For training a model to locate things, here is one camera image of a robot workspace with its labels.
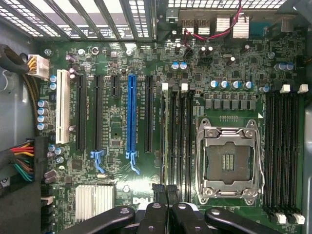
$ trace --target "yellow wire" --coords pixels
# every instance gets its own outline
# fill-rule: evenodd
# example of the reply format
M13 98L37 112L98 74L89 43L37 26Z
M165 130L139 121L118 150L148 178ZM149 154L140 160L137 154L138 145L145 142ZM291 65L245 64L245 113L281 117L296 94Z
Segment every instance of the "yellow wire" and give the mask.
M19 153L15 153L15 155L28 155L30 157L33 157L34 155L29 153L29 152L19 152Z

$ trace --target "black pcie slot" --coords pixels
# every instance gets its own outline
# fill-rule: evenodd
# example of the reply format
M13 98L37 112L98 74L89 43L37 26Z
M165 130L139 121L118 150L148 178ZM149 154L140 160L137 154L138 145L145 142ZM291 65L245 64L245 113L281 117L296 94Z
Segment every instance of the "black pcie slot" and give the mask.
M191 202L191 161L193 142L193 97L194 92L189 91L186 108L186 149L185 149L185 202Z
M95 151L102 150L102 121L103 121L103 77L93 76L95 84L94 92L94 135L93 149Z
M177 164L176 164L176 185L179 189L179 198L182 201L183 186L183 155L184 155L184 127L185 127L185 94L179 95L178 110L178 135L177 135Z
M86 95L86 79L84 75L79 75L77 80L76 103L76 149L82 151L86 147Z
M154 84L153 76L145 78L145 140L144 151L151 153L153 150L153 102Z

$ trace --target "black ram slot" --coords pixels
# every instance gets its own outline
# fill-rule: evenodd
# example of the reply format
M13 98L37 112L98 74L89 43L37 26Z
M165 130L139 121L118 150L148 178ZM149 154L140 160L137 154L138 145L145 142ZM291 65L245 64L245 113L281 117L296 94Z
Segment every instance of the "black ram slot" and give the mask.
M119 98L120 94L120 78L117 75L111 76L111 97Z
M94 95L94 135L93 148L95 151L102 150L102 134L103 134L103 77L94 76L95 95Z
M77 80L76 103L76 149L82 151L86 147L86 95L86 79L84 75L79 75Z
M186 109L186 149L185 149L185 202L191 202L191 161L193 145L193 97L194 92L190 91L187 97Z
M151 153L153 150L153 115L154 115L154 84L153 76L145 78L145 140L144 151Z

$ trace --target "pcie slot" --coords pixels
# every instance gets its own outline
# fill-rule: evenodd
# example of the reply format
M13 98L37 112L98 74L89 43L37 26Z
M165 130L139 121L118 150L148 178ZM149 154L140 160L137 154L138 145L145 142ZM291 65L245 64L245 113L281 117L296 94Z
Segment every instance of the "pcie slot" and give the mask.
M84 75L79 75L77 80L76 104L76 149L84 150L86 146L86 92L87 85Z
M154 84L153 76L145 78L145 140L144 151L151 153L153 150L153 102L154 102Z
M103 134L103 77L93 76L94 79L94 134L93 134L93 149L100 151L103 149L102 134Z
M191 202L191 157L193 143L193 97L194 92L189 91L186 108L186 149L185 149L185 202Z
M70 79L66 70L57 71L56 144L69 142Z
M137 135L137 77L135 75L129 75L126 159L130 160L131 169L139 175L140 172L136 167L137 160L136 135Z

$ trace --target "electrolytic capacitor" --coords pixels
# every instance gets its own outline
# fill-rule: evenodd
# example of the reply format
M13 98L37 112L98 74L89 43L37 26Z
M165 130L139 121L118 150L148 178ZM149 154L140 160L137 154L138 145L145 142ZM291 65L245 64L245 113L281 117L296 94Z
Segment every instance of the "electrolytic capacitor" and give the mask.
M172 70L174 71L177 71L179 69L179 64L177 62L174 62L172 65L171 65L171 68Z
M50 88L51 90L56 90L56 89L57 89L57 84L51 83L50 86L49 86L49 88Z
M209 87L210 87L211 89L215 89L217 86L218 86L218 81L216 81L216 80L210 81Z
M57 77L54 76L54 75L50 76L50 82L56 83L57 82Z
M286 69L286 64L284 64L284 63L282 63L282 62L280 62L280 63L278 63L278 64L276 64L275 66L274 66L274 69L276 70L276 71L284 71L285 69Z
M49 127L49 125L46 124L46 123L39 123L39 124L37 125L37 129L38 129L39 131L46 130L46 129L48 129L48 127Z
M56 155L61 155L65 152L65 148L64 147L57 147L55 150L54 150L54 153Z
M57 175L57 172L56 170L52 169L46 173L43 174L44 178L50 178L50 177L53 177L53 176L56 176Z
M231 88L232 89L238 89L240 87L240 82L239 81L234 81L232 84L231 84Z
M208 48L205 51L205 55L210 55L213 52L213 47L212 46L208 46Z
M38 115L46 116L49 113L49 110L47 108L39 108L37 110Z
M231 66L235 62L235 57L230 57L230 59L226 62L226 65Z
M253 87L253 83L251 81L247 81L244 83L244 89L249 90Z
M224 80L220 83L220 89L226 89L228 87L229 83Z
M269 90L270 90L270 88L268 85L259 88L259 91L261 93L267 93L267 92L269 92Z
M56 177L56 176L53 176L53 177L50 177L50 178L46 178L46 179L44 180L44 183L46 183L46 184L51 184L51 183L55 183L56 180L57 180L57 177Z
M205 46L202 46L202 47L200 48L200 50L198 51L198 54L199 54L199 55L203 55L205 52L206 52L206 47L205 47Z
M77 72L74 68L70 68L70 69L69 69L69 73L70 73L70 74L78 75L78 72Z
M175 44L175 53L178 54L180 50L181 50L181 43Z
M48 107L49 106L49 103L45 100L39 100L37 104L38 104L38 107Z
M37 121L39 123L46 123L46 122L48 122L48 120L49 120L48 116L38 116L37 117Z
M76 62L75 58L70 55L66 55L65 60L68 61L69 63L74 63Z

